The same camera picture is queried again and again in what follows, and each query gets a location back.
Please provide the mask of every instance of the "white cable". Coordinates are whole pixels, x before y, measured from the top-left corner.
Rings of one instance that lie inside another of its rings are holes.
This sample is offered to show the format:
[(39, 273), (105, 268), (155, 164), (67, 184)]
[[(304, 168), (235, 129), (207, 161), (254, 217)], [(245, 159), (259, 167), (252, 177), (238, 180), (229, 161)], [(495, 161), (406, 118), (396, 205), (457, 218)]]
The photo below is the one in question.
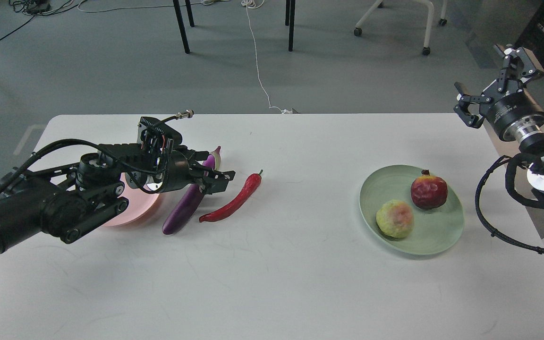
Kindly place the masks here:
[(257, 69), (257, 80), (259, 80), (259, 86), (262, 87), (263, 92), (266, 94), (266, 97), (268, 97), (268, 106), (269, 106), (268, 108), (269, 109), (277, 108), (280, 111), (280, 113), (285, 113), (278, 106), (272, 106), (272, 103), (270, 103), (270, 96), (268, 95), (268, 91), (266, 91), (266, 89), (263, 87), (264, 85), (262, 84), (262, 79), (259, 77), (259, 62), (257, 61), (257, 42), (255, 41), (255, 34), (253, 33), (253, 28), (251, 28), (251, 18), (249, 17), (249, 9), (250, 9), (249, 6), (245, 6), (246, 18), (249, 21), (249, 30), (251, 31), (251, 36), (253, 37), (253, 46), (255, 47), (255, 68)]
[(264, 4), (264, 2), (266, 2), (266, 0), (262, 0), (262, 3), (257, 5), (255, 0), (240, 0), (240, 5), (248, 9), (258, 9)]

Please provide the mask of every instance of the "cable connector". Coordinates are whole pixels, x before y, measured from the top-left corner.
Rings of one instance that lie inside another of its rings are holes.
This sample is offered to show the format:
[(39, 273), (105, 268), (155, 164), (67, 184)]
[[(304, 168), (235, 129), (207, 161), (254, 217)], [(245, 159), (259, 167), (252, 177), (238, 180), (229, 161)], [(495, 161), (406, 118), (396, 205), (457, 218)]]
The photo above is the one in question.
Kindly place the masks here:
[(193, 110), (186, 110), (185, 112), (178, 112), (175, 114), (176, 119), (182, 119), (182, 118), (192, 118), (194, 116), (195, 112)]

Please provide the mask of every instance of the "yellow fruit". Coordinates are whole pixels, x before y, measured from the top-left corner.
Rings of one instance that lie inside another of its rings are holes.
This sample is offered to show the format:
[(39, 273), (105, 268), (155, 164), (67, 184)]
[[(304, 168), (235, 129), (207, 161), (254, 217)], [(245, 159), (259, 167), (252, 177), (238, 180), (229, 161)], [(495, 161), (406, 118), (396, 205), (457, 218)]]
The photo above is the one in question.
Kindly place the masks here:
[(386, 202), (375, 216), (379, 229), (389, 237), (404, 238), (413, 231), (415, 217), (410, 206), (400, 200)]

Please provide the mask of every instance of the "chair leg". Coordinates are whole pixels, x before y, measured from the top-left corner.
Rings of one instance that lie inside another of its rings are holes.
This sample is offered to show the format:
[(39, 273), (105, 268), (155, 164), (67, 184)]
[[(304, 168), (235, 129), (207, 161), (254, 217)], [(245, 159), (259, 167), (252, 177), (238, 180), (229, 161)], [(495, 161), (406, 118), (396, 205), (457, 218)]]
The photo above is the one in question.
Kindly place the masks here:
[(175, 17), (178, 18), (179, 35), (182, 37), (182, 43), (184, 44), (184, 52), (190, 53), (188, 47), (188, 38), (186, 37), (186, 29), (184, 28), (184, 19), (182, 19), (182, 12), (179, 10), (179, 0), (173, 0), (173, 9), (175, 9)]
[(362, 29), (362, 24), (365, 23), (365, 21), (371, 16), (371, 14), (373, 13), (373, 11), (375, 9), (378, 8), (378, 6), (383, 2), (383, 0), (376, 0), (376, 2), (373, 4), (373, 6), (371, 6), (371, 8), (369, 8), (368, 11), (366, 11), (365, 15), (363, 15), (360, 20), (358, 20), (358, 22), (356, 23), (356, 29), (359, 29), (361, 28)]
[(448, 1), (449, 0), (444, 0), (444, 2), (442, 2), (442, 10), (440, 11), (440, 21), (438, 21), (438, 25), (440, 25), (440, 26), (444, 26), (447, 23), (447, 20), (446, 20), (446, 3)]
[(188, 23), (190, 27), (195, 26), (195, 20), (192, 17), (192, 7), (190, 6), (190, 0), (186, 0), (186, 12), (188, 13)]
[(434, 21), (434, 4), (432, 4), (429, 0), (413, 0), (415, 2), (419, 2), (420, 4), (424, 4), (427, 6), (427, 25), (425, 26), (425, 40), (423, 41), (423, 54), (428, 55), (429, 50), (429, 39), (432, 35), (432, 21)]
[(291, 0), (289, 9), (289, 52), (293, 52), (293, 31), (295, 26), (295, 0)]

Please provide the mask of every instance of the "cable on floor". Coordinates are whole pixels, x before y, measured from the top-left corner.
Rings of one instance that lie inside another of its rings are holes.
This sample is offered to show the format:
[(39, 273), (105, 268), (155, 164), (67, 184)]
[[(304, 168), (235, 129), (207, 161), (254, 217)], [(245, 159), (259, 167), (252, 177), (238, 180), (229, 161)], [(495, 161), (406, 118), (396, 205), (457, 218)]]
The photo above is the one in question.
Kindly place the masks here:
[(50, 17), (52, 15), (64, 13), (70, 9), (78, 7), (78, 4), (73, 6), (74, 0), (67, 0), (62, 6), (55, 9), (39, 11), (39, 7), (43, 5), (38, 0), (8, 0), (8, 5), (12, 6), (14, 12), (24, 15), (37, 15), (40, 17)]
[(264, 2), (266, 2), (266, 0), (263, 0), (261, 4), (257, 5), (255, 0), (240, 0), (240, 5), (248, 9), (258, 9), (264, 5)]
[(259, 86), (261, 86), (263, 92), (266, 94), (266, 97), (268, 97), (268, 108), (269, 109), (276, 108), (282, 114), (284, 114), (284, 113), (293, 113), (293, 110), (287, 110), (287, 109), (281, 110), (281, 108), (279, 108), (278, 106), (272, 106), (272, 102), (270, 101), (270, 95), (268, 94), (268, 91), (266, 91), (266, 89), (263, 87), (264, 85), (262, 84), (262, 79), (259, 76), (259, 60), (257, 60), (257, 41), (255, 41), (255, 33), (253, 33), (253, 28), (251, 27), (251, 18), (249, 17), (249, 9), (256, 9), (256, 8), (258, 9), (264, 3), (262, 2), (257, 7), (249, 7), (248, 4), (244, 4), (246, 2), (253, 2), (253, 0), (249, 0), (249, 1), (243, 0), (240, 4), (245, 7), (246, 18), (249, 21), (249, 30), (251, 31), (251, 36), (253, 37), (253, 47), (255, 48), (255, 68), (257, 69), (257, 80), (259, 80)]
[(5, 36), (3, 36), (2, 38), (0, 38), (0, 41), (2, 41), (3, 39), (6, 39), (6, 37), (9, 37), (12, 33), (16, 32), (17, 30), (21, 29), (22, 27), (24, 27), (24, 25), (28, 24), (29, 22), (31, 22), (31, 20), (33, 20), (35, 18), (35, 15), (33, 15), (30, 19), (28, 19), (28, 21), (26, 21), (24, 24), (22, 24), (20, 27), (18, 27), (17, 29), (13, 30), (12, 32), (9, 32), (8, 34), (6, 34)]
[[(190, 5), (205, 5), (205, 6), (209, 6), (209, 5), (213, 5), (214, 3), (216, 2), (227, 2), (227, 1), (230, 1), (230, 0), (201, 0), (200, 2), (195, 2), (195, 3), (190, 3)], [(161, 8), (164, 8), (164, 7), (173, 7), (173, 4), (171, 5), (157, 5), (157, 6), (133, 6), (133, 7), (116, 7), (116, 8), (109, 8), (109, 9), (100, 9), (100, 10), (95, 10), (95, 11), (90, 11), (88, 9), (82, 9), (81, 6), (85, 3), (85, 2), (88, 2), (88, 0), (82, 0), (80, 2), (80, 4), (77, 6), (77, 9), (84, 12), (84, 13), (105, 13), (105, 12), (110, 12), (110, 11), (117, 11), (119, 9), (161, 9)]]

